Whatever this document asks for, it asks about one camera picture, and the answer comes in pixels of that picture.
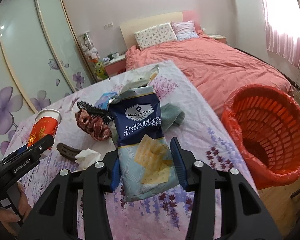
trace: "sliding wardrobe door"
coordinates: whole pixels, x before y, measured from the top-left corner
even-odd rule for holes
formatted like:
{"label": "sliding wardrobe door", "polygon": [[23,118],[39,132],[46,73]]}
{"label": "sliding wardrobe door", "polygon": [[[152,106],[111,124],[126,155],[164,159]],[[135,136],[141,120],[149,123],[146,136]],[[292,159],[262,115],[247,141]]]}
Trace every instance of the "sliding wardrobe door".
{"label": "sliding wardrobe door", "polygon": [[76,89],[91,85],[88,70],[70,31],[61,0],[38,0],[46,32]]}
{"label": "sliding wardrobe door", "polygon": [[38,111],[72,93],[45,39],[35,0],[3,0],[0,33],[4,55]]}
{"label": "sliding wardrobe door", "polygon": [[11,78],[0,48],[0,160],[19,122],[32,114]]}

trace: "human hand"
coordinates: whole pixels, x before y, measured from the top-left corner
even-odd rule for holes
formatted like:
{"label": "human hand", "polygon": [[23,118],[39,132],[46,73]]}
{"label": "human hand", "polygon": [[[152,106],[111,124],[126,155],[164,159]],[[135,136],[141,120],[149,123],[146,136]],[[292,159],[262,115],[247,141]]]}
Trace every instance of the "human hand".
{"label": "human hand", "polygon": [[[21,216],[23,216],[23,221],[27,218],[31,211],[31,206],[28,203],[28,198],[25,194],[25,189],[21,185],[21,183],[17,182],[18,190],[20,192],[20,200],[18,204],[18,211]],[[4,227],[8,230],[9,233],[13,235],[17,235],[16,231],[9,225],[9,223],[14,223],[20,221],[20,217],[13,213],[10,210],[5,208],[0,208],[0,221],[4,225]]]}

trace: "blue gripper pad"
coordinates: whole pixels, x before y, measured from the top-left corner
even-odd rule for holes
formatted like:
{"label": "blue gripper pad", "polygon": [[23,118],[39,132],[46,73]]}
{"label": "blue gripper pad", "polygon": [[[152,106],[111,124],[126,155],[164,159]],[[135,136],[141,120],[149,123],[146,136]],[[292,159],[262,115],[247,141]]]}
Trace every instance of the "blue gripper pad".
{"label": "blue gripper pad", "polygon": [[120,178],[121,178],[121,172],[120,172],[119,158],[117,158],[114,163],[112,174],[111,174],[110,188],[112,191],[115,191],[115,189],[119,186]]}
{"label": "blue gripper pad", "polygon": [[170,150],[172,153],[173,163],[176,168],[179,183],[182,186],[182,188],[185,190],[186,187],[188,186],[187,170],[181,156],[182,149],[176,137],[173,137],[170,141]]}

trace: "pink curtain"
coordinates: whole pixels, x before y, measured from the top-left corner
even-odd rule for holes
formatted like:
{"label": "pink curtain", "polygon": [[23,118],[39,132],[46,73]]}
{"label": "pink curtain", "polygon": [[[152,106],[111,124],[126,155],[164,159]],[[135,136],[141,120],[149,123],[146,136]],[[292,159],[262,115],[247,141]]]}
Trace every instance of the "pink curtain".
{"label": "pink curtain", "polygon": [[300,5],[297,0],[263,0],[267,50],[300,64]]}

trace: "wall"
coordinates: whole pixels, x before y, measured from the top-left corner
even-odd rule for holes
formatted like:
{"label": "wall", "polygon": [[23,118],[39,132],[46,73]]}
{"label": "wall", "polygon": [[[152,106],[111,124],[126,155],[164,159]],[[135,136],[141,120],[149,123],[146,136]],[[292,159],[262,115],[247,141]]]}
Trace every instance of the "wall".
{"label": "wall", "polygon": [[285,58],[266,49],[266,28],[262,0],[235,0],[237,48],[261,58],[293,81],[298,69]]}
{"label": "wall", "polygon": [[[126,51],[120,24],[134,19],[182,10],[196,10],[208,33],[226,35],[235,46],[234,7],[232,0],[64,0],[77,35],[90,30],[101,57],[111,51]],[[105,30],[103,25],[113,22]]]}

